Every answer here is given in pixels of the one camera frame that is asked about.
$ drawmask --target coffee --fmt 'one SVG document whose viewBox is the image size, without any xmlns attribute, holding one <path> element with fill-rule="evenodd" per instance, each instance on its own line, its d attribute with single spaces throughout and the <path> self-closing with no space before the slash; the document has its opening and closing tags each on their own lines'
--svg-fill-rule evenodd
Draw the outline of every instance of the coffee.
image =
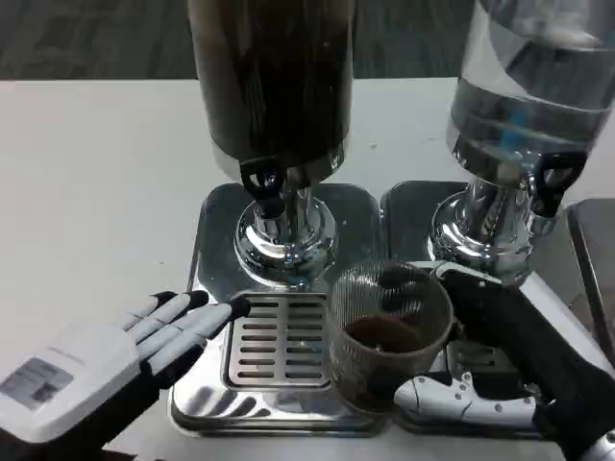
<svg viewBox="0 0 615 461">
<path fill-rule="evenodd" d="M 354 0 L 188 0 L 214 142 L 297 166 L 350 125 Z"/>
<path fill-rule="evenodd" d="M 418 330 L 393 317 L 361 317 L 347 325 L 344 330 L 361 345 L 377 352 L 404 353 L 421 349 Z"/>
</svg>

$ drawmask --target floor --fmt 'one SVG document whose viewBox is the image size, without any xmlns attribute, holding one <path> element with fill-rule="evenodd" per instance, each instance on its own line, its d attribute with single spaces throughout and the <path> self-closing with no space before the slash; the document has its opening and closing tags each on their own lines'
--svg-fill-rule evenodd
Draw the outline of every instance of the floor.
<svg viewBox="0 0 615 461">
<path fill-rule="evenodd" d="M 474 0 L 357 1 L 357 78 L 457 75 Z M 0 0 L 0 79 L 193 78 L 185 0 Z"/>
</svg>

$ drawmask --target silver metal stand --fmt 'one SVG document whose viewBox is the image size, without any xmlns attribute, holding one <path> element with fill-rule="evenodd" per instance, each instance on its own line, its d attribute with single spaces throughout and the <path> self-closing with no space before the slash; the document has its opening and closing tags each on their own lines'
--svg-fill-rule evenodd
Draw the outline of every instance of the silver metal stand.
<svg viewBox="0 0 615 461">
<path fill-rule="evenodd" d="M 521 261 L 514 258 L 516 252 L 513 248 L 517 248 L 517 252 L 526 258 L 524 267 L 537 270 L 553 291 L 566 304 L 573 306 L 578 317 L 591 318 L 591 314 L 586 312 L 587 305 L 579 301 L 585 298 L 585 289 L 567 221 L 560 220 L 549 238 L 539 239 L 528 259 L 529 251 L 523 243 L 528 234 L 518 228 L 519 220 L 515 219 L 519 206 L 524 206 L 524 203 L 517 201 L 514 195 L 494 186 L 481 187 L 480 183 L 468 186 L 461 182 L 403 182 L 381 200 L 387 257 L 406 261 L 434 258 L 434 253 L 439 250 L 434 248 L 433 218 L 433 227 L 441 230 L 439 236 L 455 250 L 452 256 L 466 257 L 461 250 L 471 243 L 473 247 L 470 248 L 477 249 L 475 262 L 491 264 L 489 258 L 481 257 L 492 255 L 489 252 L 500 248 L 500 254 L 510 259 L 501 258 L 500 265 L 494 264 L 491 268 L 504 269 L 503 272 L 512 269 L 512 274 L 515 274 L 515 263 Z M 461 224 L 456 230 L 451 230 L 451 227 L 447 228 L 447 222 Z M 513 264 L 507 266 L 505 261 Z M 450 372 L 453 376 L 472 372 L 479 393 L 487 399 L 517 398 L 523 391 L 518 372 L 502 351 L 463 338 L 447 346 L 432 371 Z M 535 431 L 456 424 L 401 413 L 396 422 L 413 432 L 498 438 L 540 437 Z"/>
<path fill-rule="evenodd" d="M 282 215 L 266 219 L 256 202 L 243 212 L 234 247 L 241 266 L 264 285 L 301 286 L 333 263 L 337 225 L 309 188 L 283 194 Z"/>
<path fill-rule="evenodd" d="M 500 279 L 522 279 L 529 272 L 532 249 L 525 220 L 528 208 L 525 191 L 475 179 L 433 215 L 433 254 Z"/>
<path fill-rule="evenodd" d="M 252 199 L 238 184 L 216 188 L 204 202 L 188 287 L 208 291 L 214 301 L 246 293 L 254 309 L 248 319 L 235 322 L 211 341 L 173 388 L 169 412 L 179 430 L 197 435 L 352 436 L 374 433 L 383 424 L 352 413 L 332 390 L 324 316 L 329 287 L 339 273 L 360 260 L 382 256 L 380 210 L 367 192 L 351 185 L 318 184 L 313 196 L 298 196 L 299 206 L 306 206 L 306 226 L 297 216 L 291 229 L 250 218 L 255 216 Z M 300 265 L 305 271 L 298 276 L 300 282 L 291 285 L 271 283 L 245 270 L 255 262 L 247 250 L 255 242 L 248 238 L 250 232 L 256 234 L 260 226 L 266 226 L 269 235 L 306 228 L 329 232 L 326 209 L 336 223 L 338 240 L 321 277 L 309 275 L 324 269 L 320 263 Z M 309 241 L 316 233 L 304 233 L 300 240 Z M 331 248 L 326 247 L 321 261 L 331 256 Z M 241 263 L 237 254 L 243 257 Z M 261 267 L 275 276 L 283 268 L 280 263 Z"/>
</svg>

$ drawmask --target sticker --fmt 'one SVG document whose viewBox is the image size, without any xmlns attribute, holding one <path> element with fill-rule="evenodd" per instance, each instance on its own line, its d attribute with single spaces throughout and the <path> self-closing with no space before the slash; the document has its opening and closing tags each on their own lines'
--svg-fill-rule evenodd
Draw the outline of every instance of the sticker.
<svg viewBox="0 0 615 461">
<path fill-rule="evenodd" d="M 39 358 L 31 358 L 0 384 L 0 393 L 32 411 L 51 401 L 73 375 Z"/>
</svg>

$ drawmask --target white table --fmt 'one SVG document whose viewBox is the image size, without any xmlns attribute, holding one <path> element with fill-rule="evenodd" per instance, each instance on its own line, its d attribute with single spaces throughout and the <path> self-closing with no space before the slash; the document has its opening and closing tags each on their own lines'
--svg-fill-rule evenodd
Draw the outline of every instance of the white table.
<svg viewBox="0 0 615 461">
<path fill-rule="evenodd" d="M 373 196 L 407 180 L 467 179 L 444 142 L 455 79 L 359 81 L 346 163 L 330 181 Z M 607 127 L 568 202 L 615 196 Z M 0 367 L 80 318 L 185 289 L 200 204 L 216 167 L 197 82 L 0 84 Z M 165 400 L 114 449 L 166 461 L 546 460 L 551 444 L 418 437 L 187 439 Z"/>
</svg>

